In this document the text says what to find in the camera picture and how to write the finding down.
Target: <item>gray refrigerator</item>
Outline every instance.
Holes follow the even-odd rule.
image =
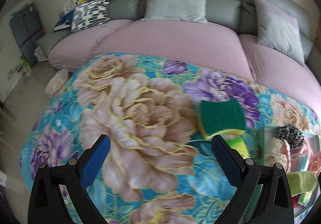
[[[15,12],[10,20],[10,27],[22,55],[29,65],[33,66],[37,62],[34,55],[36,42],[45,35],[34,5],[28,5]]]

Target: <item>tile floor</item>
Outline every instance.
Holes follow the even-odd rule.
[[[21,224],[27,224],[30,193],[20,172],[18,155],[33,125],[50,102],[45,88],[56,72],[49,64],[35,64],[33,75],[20,79],[0,111],[0,131],[4,132],[4,135],[0,134],[0,170],[7,174],[7,187],[1,189],[1,193]]]

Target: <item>green and yellow sponge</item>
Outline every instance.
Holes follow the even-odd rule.
[[[202,101],[199,128],[205,140],[219,134],[241,135],[246,123],[242,107],[236,99],[223,102]]]

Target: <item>pink and gray pillow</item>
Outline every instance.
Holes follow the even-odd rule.
[[[257,13],[258,44],[273,48],[304,67],[298,20],[265,0],[253,1]]]

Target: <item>pillow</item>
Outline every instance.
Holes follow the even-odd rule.
[[[109,3],[110,0],[95,0],[78,6],[73,14],[71,32],[108,23]]]
[[[37,42],[37,46],[41,48],[42,52],[48,56],[52,48],[55,47],[61,40],[70,35],[70,30],[58,31],[55,33],[45,34]]]
[[[206,0],[147,0],[144,21],[181,20],[207,23]]]
[[[258,44],[274,48],[304,67],[298,20],[265,0],[253,1],[256,6]]]

